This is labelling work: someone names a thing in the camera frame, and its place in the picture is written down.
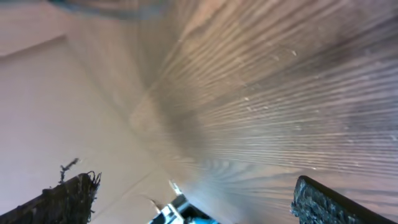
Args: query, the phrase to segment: wooden board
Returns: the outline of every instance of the wooden board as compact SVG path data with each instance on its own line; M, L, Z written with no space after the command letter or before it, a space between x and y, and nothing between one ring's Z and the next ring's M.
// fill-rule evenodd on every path
M305 174L398 222L397 8L170 1L141 21L81 19L117 32L71 42L106 44L102 57L83 60L123 71L98 83L187 197L219 221L298 223L290 202ZM123 63L103 65L109 52Z

